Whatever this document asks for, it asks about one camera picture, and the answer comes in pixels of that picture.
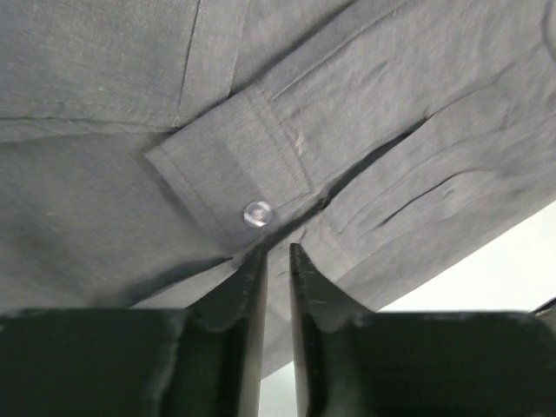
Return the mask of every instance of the dark gray fabric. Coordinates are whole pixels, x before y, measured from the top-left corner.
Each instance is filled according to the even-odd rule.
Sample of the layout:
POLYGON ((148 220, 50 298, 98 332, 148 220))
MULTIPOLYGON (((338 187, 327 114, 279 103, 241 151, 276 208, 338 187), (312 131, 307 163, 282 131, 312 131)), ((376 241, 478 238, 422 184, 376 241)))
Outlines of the dark gray fabric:
POLYGON ((269 373, 290 242, 380 308, 556 199, 553 1, 0 4, 0 309, 185 307, 308 212, 269 373))

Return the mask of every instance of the button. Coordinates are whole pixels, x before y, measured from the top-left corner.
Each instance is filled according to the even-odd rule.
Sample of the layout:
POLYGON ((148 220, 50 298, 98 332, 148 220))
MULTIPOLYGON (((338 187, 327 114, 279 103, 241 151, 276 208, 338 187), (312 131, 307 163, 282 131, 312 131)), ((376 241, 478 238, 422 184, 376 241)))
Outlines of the button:
POLYGON ((272 207, 267 202, 251 202, 243 211, 243 219, 251 228, 262 228, 272 220, 272 207))

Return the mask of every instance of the seam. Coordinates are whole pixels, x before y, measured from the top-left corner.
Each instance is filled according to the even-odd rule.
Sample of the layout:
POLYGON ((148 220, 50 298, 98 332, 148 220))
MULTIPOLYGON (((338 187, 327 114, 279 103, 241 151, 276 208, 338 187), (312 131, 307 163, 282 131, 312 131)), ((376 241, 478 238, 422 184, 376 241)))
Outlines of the seam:
POLYGON ((405 2, 403 2, 402 4, 400 4, 399 6, 395 7, 393 10, 390 10, 388 13, 386 13, 383 17, 380 17, 377 20, 374 20, 372 22, 370 22, 369 24, 364 25, 362 28, 359 28, 358 30, 355 31, 355 33, 350 36, 348 39, 346 39, 345 41, 341 42, 339 45, 337 45, 336 47, 334 47, 332 50, 330 50, 325 56, 323 56, 321 59, 319 59, 316 63, 313 63, 309 68, 307 68, 306 71, 304 71, 302 74, 298 75, 296 78, 294 78, 290 83, 288 83, 283 89, 281 89, 279 92, 277 92, 273 97, 272 100, 277 99, 279 96, 281 96, 287 89, 289 89, 292 85, 298 83, 302 78, 304 78, 305 76, 307 76, 308 74, 310 74, 311 72, 313 72, 314 70, 318 69, 320 66, 322 66, 323 63, 325 63, 331 56, 334 56, 339 50, 341 50, 344 46, 346 46, 347 44, 351 43, 356 37, 358 37, 361 33, 363 33, 364 31, 372 28, 373 26, 375 26, 376 24, 380 24, 384 19, 386 19, 388 16, 394 14, 395 11, 397 11, 399 8, 405 6, 406 4, 409 3, 409 0, 406 0, 405 2))
POLYGON ((164 415, 165 408, 167 407, 167 403, 170 401, 172 391, 175 390, 175 380, 177 375, 177 369, 183 362, 183 359, 180 358, 180 350, 186 341, 184 340, 184 335, 186 334, 186 328, 189 326, 191 314, 186 310, 183 309, 182 311, 182 322, 180 323, 180 330, 179 334, 173 340, 172 352, 170 353, 170 358, 172 359, 171 365, 168 366, 164 375, 163 386, 160 388, 160 393, 158 398, 155 398, 153 411, 155 412, 155 417, 160 417, 164 415))
MULTIPOLYGON (((33 104, 61 104, 62 106, 65 105, 69 105, 69 106, 75 106, 75 107, 82 107, 83 105, 91 107, 92 109, 106 109, 106 110, 116 110, 116 111, 121 111, 123 113, 132 115, 132 116, 136 116, 137 113, 140 114, 144 114, 144 115, 148 115, 148 116, 166 116, 166 117, 175 117, 175 114, 173 113, 164 113, 164 112, 160 112, 160 111, 151 111, 151 110, 141 110, 141 109, 137 109, 137 110, 130 110, 127 109, 126 107, 122 106, 122 107, 116 107, 116 106, 109 106, 106 104, 98 104, 98 103, 93 103, 93 102, 88 102, 88 101, 82 101, 82 102, 74 102, 71 100, 55 100, 55 99, 44 99, 41 101, 38 100, 34 100, 34 99, 27 99, 27 98, 22 98, 22 97, 18 97, 17 99, 14 99, 14 97, 8 97, 4 99, 5 102, 10 103, 10 104, 21 104, 21 103, 33 103, 33 104)), ((9 120, 17 120, 17 119, 21 119, 21 118, 27 118, 27 119, 59 119, 59 120, 64 120, 62 117, 52 117, 52 116, 45 116, 45 117, 0 117, 0 120, 5 120, 5 119, 9 119, 9 120)), ((78 118, 68 118, 70 120, 82 120, 82 119, 78 119, 78 118)), ((95 119, 89 119, 89 118, 83 118, 83 120, 95 120, 95 119)))
MULTIPOLYGON (((66 134, 60 133, 60 132, 55 132, 52 130, 48 130, 46 128, 39 128, 38 126, 32 126, 29 124, 25 124, 25 123, 20 123, 20 124, 12 124, 10 126, 1 126, 0 130, 4 131, 6 130, 10 130, 10 128, 22 128, 22 127, 27 127, 30 129, 36 129, 36 130, 40 130, 41 132, 45 132, 45 133, 50 133, 50 135, 41 135, 41 137, 49 137, 49 136, 66 136, 66 134)), ((2 139, 0 139, 1 143, 7 143, 7 142, 22 142, 22 141, 3 141, 2 139)))
MULTIPOLYGON (((473 0, 472 3, 477 3, 479 0, 473 0)), ((286 87, 284 87, 283 89, 280 90, 279 93, 275 94, 275 96, 273 97, 273 100, 277 99, 279 96, 281 96, 282 94, 284 94, 288 89, 290 89, 292 86, 294 86, 296 83, 298 83, 299 81, 301 81, 302 78, 308 76, 311 72, 314 72, 315 70, 317 70, 319 67, 321 67, 328 59, 330 59, 331 57, 333 57, 335 54, 337 54, 341 49, 343 49, 344 47, 346 47, 348 44, 350 44, 355 38, 357 38, 358 36, 360 36, 363 32, 366 32, 367 30, 371 29, 373 26, 375 26, 376 24, 381 23, 382 21, 384 21, 387 17, 389 17, 390 15, 395 16, 395 14, 397 13, 397 11, 402 8, 402 7, 409 7, 408 4, 411 3, 410 0, 400 4, 399 6, 397 6, 394 10, 388 12, 385 16, 381 17, 379 20, 376 20, 374 22, 371 22, 370 24, 364 26, 363 28, 357 30, 349 39, 347 39, 344 43, 342 43, 341 45, 339 45, 338 47, 336 47, 331 53, 327 54, 325 56, 325 58, 321 59, 320 61, 318 61, 317 63, 315 63, 314 65, 312 65, 311 67, 309 67, 302 75, 298 76, 295 78, 294 81, 292 81, 291 83, 289 83, 286 87)), ((403 55, 406 50, 409 48, 409 46, 411 46, 412 44, 414 44, 415 42, 417 42, 419 40, 419 38, 422 36, 423 33, 425 33, 426 31, 430 30, 431 27, 433 27, 434 25, 438 24, 440 21, 442 21, 442 18, 450 13, 452 10, 448 10, 446 11, 444 14, 442 14, 441 16, 439 16, 436 20, 434 20, 434 22, 432 22, 429 26, 423 28, 422 30, 420 30, 419 32, 417 32, 413 38, 413 40, 411 40, 409 43, 407 43, 405 49, 398 55, 398 56, 391 56, 388 61, 390 63, 394 63, 396 61, 400 60, 400 56, 403 55)))
MULTIPOLYGON (((342 262, 343 267, 348 271, 349 269, 351 269, 353 267, 353 265, 356 264, 355 260, 352 258, 352 256, 349 254, 349 252, 346 250, 346 247, 343 245, 342 242, 340 242, 340 240, 336 237, 335 233, 333 232, 333 230, 330 228, 330 226, 328 225, 328 222, 324 219, 322 212, 320 212, 316 217, 315 217, 315 226, 321 226, 321 229, 324 233, 326 233, 327 237, 330 239, 330 241, 328 239, 322 239, 321 242, 323 242, 331 255, 334 255, 336 253, 336 250, 340 250, 342 252, 342 254, 344 255, 344 257, 347 259, 347 263, 345 263, 344 261, 342 262)), ((306 232, 304 233, 303 236, 301 237, 301 243, 303 238, 305 238, 309 232, 308 230, 308 225, 305 225, 306 228, 306 232)))
POLYGON ((187 180, 187 176, 185 176, 185 174, 182 172, 182 170, 175 164, 174 160, 170 157, 170 155, 168 154, 168 152, 166 151, 166 149, 164 147, 160 147, 161 151, 164 154, 164 157, 166 158, 166 160, 168 162, 170 162, 170 164, 172 165, 172 167, 174 168, 174 170, 180 174, 180 177, 182 178, 183 182, 185 182, 185 184, 187 185, 187 188, 191 191, 191 193, 197 198, 197 200, 199 200, 199 202, 201 203, 201 205, 207 210, 207 213, 210 214, 210 216, 213 218, 213 220, 215 221, 215 223, 220 226, 220 228, 224 231, 224 233, 226 234, 226 236, 233 241, 233 238, 231 236, 231 234, 229 233, 229 231, 223 227, 223 225, 220 223, 220 220, 218 219, 218 217, 216 215, 213 214, 212 210, 209 208, 208 204, 201 198, 201 196, 197 193, 197 191, 193 188, 193 186, 191 185, 191 183, 187 180))
POLYGON ((131 126, 145 126, 149 128, 160 128, 155 124, 137 123, 137 122, 98 122, 90 119, 78 118, 58 118, 58 117, 0 117, 0 128, 9 126, 32 126, 34 122, 64 122, 64 123, 102 123, 106 124, 125 124, 131 126), (17 122, 17 124, 5 124, 7 122, 17 122))
MULTIPOLYGON (((451 108, 452 106, 454 106, 455 104, 457 104, 457 103, 459 103, 459 102, 461 102, 461 101, 463 101, 463 100, 465 100, 465 99, 467 99, 467 98, 469 98, 469 97, 471 97, 471 96, 474 96, 475 94, 479 94, 479 93, 482 92, 483 90, 491 89, 491 88, 496 88, 496 83, 497 83, 507 72, 509 72, 510 70, 512 70, 512 69, 517 65, 517 62, 518 62, 519 60, 521 60, 524 56, 529 55, 529 53, 530 53, 531 51, 535 51, 538 47, 539 47, 539 44, 535 44, 534 46, 532 46, 531 49, 524 51, 523 54, 521 54, 521 55, 519 55, 519 56, 516 56, 516 58, 515 58, 514 61, 510 62, 506 67, 504 67, 503 69, 501 69, 497 74, 495 74, 494 76, 492 76, 492 77, 486 79, 486 80, 485 80, 486 83, 484 83, 483 85, 479 85, 476 89, 474 89, 474 90, 472 90, 472 91, 469 91, 469 92, 467 92, 467 93, 465 93, 465 94, 462 94, 461 96, 459 96, 459 97, 453 99, 450 103, 447 103, 446 105, 444 105, 444 106, 438 108, 437 110, 435 110, 434 113, 433 113, 432 115, 427 116, 427 121, 426 121, 422 126, 420 126, 414 133, 412 133, 412 134, 410 135, 410 137, 413 136, 413 135, 415 135, 419 130, 423 129, 423 128, 425 127, 425 125, 428 124, 429 122, 431 122, 435 116, 439 115, 440 113, 444 112, 445 110, 450 109, 450 108, 451 108)), ((489 131, 487 131, 487 132, 481 134, 480 137, 483 137, 484 135, 488 135, 488 134, 490 134, 490 133, 492 133, 492 132, 493 132, 493 130, 489 130, 489 131)), ((456 146, 456 145, 458 145, 458 144, 460 144, 460 143, 462 143, 462 142, 464 142, 464 141, 472 140, 473 138, 474 138, 474 136, 467 136, 467 137, 464 137, 464 138, 461 139, 460 141, 458 141, 458 142, 456 142, 456 143, 453 143, 453 144, 450 145, 449 147, 445 148, 445 150, 450 149, 450 148, 452 148, 453 146, 456 146)), ((370 147, 365 148, 365 149, 363 150, 363 153, 368 154, 369 152, 371 152, 371 151, 374 149, 373 146, 374 146, 374 145, 371 145, 370 147)), ((349 163, 344 164, 342 167, 340 167, 339 169, 337 169, 334 173, 327 175, 326 178, 324 178, 323 182, 328 182, 328 181, 330 181, 331 178, 335 178, 337 175, 340 175, 342 172, 344 172, 346 169, 348 169, 349 166, 350 166, 349 163)))
POLYGON ((188 48, 185 53, 185 63, 183 63, 183 75, 182 75, 182 85, 180 87, 180 98, 177 101, 177 107, 175 109, 176 114, 179 114, 180 108, 182 106, 183 99, 183 87, 185 87, 185 77, 188 73, 189 56, 191 55, 191 47, 193 45, 193 36, 195 35, 195 28, 197 26, 197 21, 199 18, 199 9, 201 8, 201 0, 197 0, 197 7, 195 9, 195 17, 193 18, 193 25, 191 26, 191 33, 189 36, 188 48))
POLYGON ((52 132, 50 130, 42 129, 42 128, 37 128, 37 130, 50 133, 50 135, 32 136, 32 137, 26 137, 24 139, 16 139, 16 140, 0 139, 0 144, 41 141, 43 139, 47 139, 52 136, 63 137, 63 136, 73 136, 73 135, 120 135, 122 133, 129 133, 131 135, 141 135, 145 133, 161 133, 161 134, 168 133, 168 132, 153 132, 152 130, 141 130, 141 131, 131 131, 131 132, 129 130, 116 130, 107 133, 99 133, 91 130, 82 130, 82 131, 72 132, 72 133, 58 133, 58 132, 52 132))
MULTIPOLYGON (((293 132, 292 127, 290 126, 289 123, 287 123, 284 119, 282 119, 278 115, 278 113, 276 113, 276 111, 272 108, 272 106, 270 104, 271 103, 270 99, 267 95, 267 92, 262 87, 262 85, 258 81, 256 81, 255 86, 258 88, 259 92, 261 93, 261 98, 265 101, 268 111, 272 114, 272 116, 274 116, 274 118, 278 122, 278 126, 280 126, 280 128, 284 132, 284 136, 286 137, 286 140, 288 142, 288 146, 295 155, 294 137, 293 137, 293 134, 292 134, 292 132, 293 132)), ((309 195, 309 194, 313 193, 314 190, 316 189, 315 184, 314 184, 313 180, 311 179, 311 177, 309 176, 307 170, 305 169, 305 166, 301 162, 301 158, 298 157, 297 160, 299 161, 299 167, 301 168, 301 172, 302 172, 303 176, 305 177, 304 178, 305 182, 308 184, 309 188, 311 189, 311 191, 309 193, 305 194, 305 195, 309 195)))
MULTIPOLYGON (((421 130, 425 124, 427 124, 429 117, 426 116, 418 116, 415 117, 414 120, 411 120, 410 123, 408 123, 409 127, 414 126, 415 124, 419 124, 420 121, 422 121, 423 119, 426 119, 425 123, 423 123, 417 130, 415 130, 414 133, 412 133, 411 135, 409 135, 406 139, 409 139, 409 137, 413 136, 415 133, 417 133, 419 130, 421 130)), ((386 135, 384 137, 387 138, 387 140, 385 142, 377 142, 377 143, 373 143, 372 145, 369 145, 368 147, 364 148, 361 151, 361 154, 363 154, 364 156, 374 152, 375 150, 379 149, 380 147, 388 144, 389 142, 391 142, 393 139, 395 139, 396 137, 403 135, 403 133, 407 131, 407 129, 401 129, 399 131, 394 132, 393 134, 390 135, 386 135)), ((344 163, 341 167, 339 167, 338 169, 336 169, 334 172, 326 175, 322 181, 320 182, 319 185, 325 184, 325 183, 330 183, 331 181, 333 181, 334 179, 338 178, 339 176, 342 176, 347 170, 349 170, 352 166, 354 165, 354 162, 346 162, 344 163)), ((368 169, 371 169, 370 166, 366 167, 363 171, 361 171, 359 173, 359 175, 362 175, 365 171, 367 171, 368 169)))
MULTIPOLYGON (((268 139, 273 143, 274 148, 275 148, 275 153, 280 157, 280 159, 282 160, 282 162, 284 163, 284 165, 288 166, 288 167, 291 169, 291 171, 295 172, 295 177, 296 177, 297 181, 299 181, 299 182, 305 182, 305 184, 307 185, 307 188, 309 189, 306 193, 301 193, 300 195, 297 195, 296 197, 294 197, 294 198, 293 198, 292 200, 290 200, 289 202, 284 202, 284 203, 280 206, 280 208, 286 206, 287 204, 289 204, 289 203, 291 203, 291 202, 293 202, 293 201, 295 201, 295 200, 297 200, 297 199, 299 199, 300 197, 305 197, 305 196, 308 196, 308 195, 313 194, 314 191, 312 190, 312 187, 311 187, 312 184, 311 184, 311 182, 308 181, 308 179, 307 179, 306 177, 299 176, 299 173, 297 172, 297 169, 296 169, 297 167, 296 167, 291 161, 289 161, 289 159, 288 159, 285 155, 282 154, 282 151, 281 151, 281 149, 280 149, 280 146, 279 146, 278 143, 276 142, 275 138, 271 135, 271 132, 268 131, 268 125, 267 125, 266 118, 263 117, 262 114, 261 114, 261 112, 260 112, 260 110, 257 109, 257 107, 256 107, 255 104, 253 103, 251 97, 249 97, 248 94, 246 94, 246 97, 247 97, 247 99, 248 99, 248 101, 249 101, 249 105, 251 106, 251 108, 252 108, 252 109, 257 113, 257 115, 259 116, 259 120, 261 121, 261 125, 262 125, 262 127, 264 128, 265 133, 266 133, 267 136, 268 136, 268 139)), ((270 106, 268 106, 268 102, 266 101, 266 98, 265 98, 263 95, 261 95, 261 97, 265 100, 265 103, 267 104, 267 109, 269 110, 269 113, 270 113, 272 116, 274 116, 275 119, 276 119, 276 121, 278 122, 278 127, 282 130, 282 132, 284 133, 284 136, 288 136, 288 134, 287 134, 287 132, 284 130, 283 126, 281 126, 281 124, 280 124, 278 118, 276 117, 274 111, 272 111, 272 109, 270 108, 270 106)), ((286 139, 286 142, 287 142, 287 146, 289 146, 290 149, 292 150, 292 152, 294 152, 294 150, 291 148, 291 142, 290 142, 288 139, 286 139)))
POLYGON ((92 120, 86 119, 12 119, 14 122, 13 124, 4 124, 3 121, 7 121, 8 119, 0 119, 0 130, 3 129, 10 129, 10 128, 22 128, 27 127, 30 129, 38 129, 38 130, 45 130, 49 131, 50 133, 56 133, 57 135, 71 135, 73 132, 70 133, 62 133, 62 132, 52 132, 47 130, 44 125, 50 126, 54 123, 55 126, 62 125, 64 127, 71 127, 74 131, 86 131, 89 133, 104 133, 99 132, 98 130, 92 129, 91 127, 87 126, 88 123, 100 123, 103 127, 107 127, 110 125, 120 125, 122 126, 119 130, 110 130, 108 133, 109 135, 112 133, 139 133, 139 132, 153 132, 153 133, 176 133, 175 128, 164 128, 162 126, 155 126, 149 124, 140 124, 140 123, 126 123, 126 122, 96 122, 92 120))

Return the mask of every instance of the shirt cuff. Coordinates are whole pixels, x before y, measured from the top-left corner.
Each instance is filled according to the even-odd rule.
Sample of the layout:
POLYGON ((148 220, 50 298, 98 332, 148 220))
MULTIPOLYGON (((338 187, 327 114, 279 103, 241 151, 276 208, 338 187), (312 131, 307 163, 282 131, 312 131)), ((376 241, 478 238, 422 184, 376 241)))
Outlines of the shirt cuff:
POLYGON ((199 225, 232 255, 315 202, 293 141, 254 84, 146 154, 199 225), (266 202, 272 220, 250 227, 244 210, 266 202))

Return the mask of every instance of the gray shirt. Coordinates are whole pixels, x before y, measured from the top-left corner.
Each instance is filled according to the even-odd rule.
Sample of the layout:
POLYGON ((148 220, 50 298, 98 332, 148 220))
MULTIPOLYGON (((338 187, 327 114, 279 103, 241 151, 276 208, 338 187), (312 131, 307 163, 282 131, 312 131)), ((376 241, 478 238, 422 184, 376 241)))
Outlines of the gray shirt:
POLYGON ((380 308, 556 199, 553 1, 0 4, 1 309, 185 307, 279 236, 268 373, 290 242, 380 308))

